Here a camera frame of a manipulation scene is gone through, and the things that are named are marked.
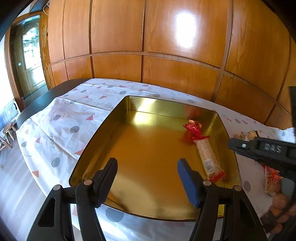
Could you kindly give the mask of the person's right hand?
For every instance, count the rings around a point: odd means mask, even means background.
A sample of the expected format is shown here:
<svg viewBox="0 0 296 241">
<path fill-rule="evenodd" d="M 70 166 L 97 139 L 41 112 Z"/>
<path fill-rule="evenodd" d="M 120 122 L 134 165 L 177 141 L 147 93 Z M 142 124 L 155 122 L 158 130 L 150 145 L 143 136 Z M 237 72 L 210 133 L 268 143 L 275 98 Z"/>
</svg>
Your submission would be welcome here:
<svg viewBox="0 0 296 241">
<path fill-rule="evenodd" d="M 280 181 L 272 183 L 271 189 L 275 193 L 273 201 L 260 221 L 267 233 L 278 234 L 283 229 L 283 224 L 290 217 L 295 217 L 295 203 L 292 203 L 295 182 L 282 178 Z"/>
</svg>

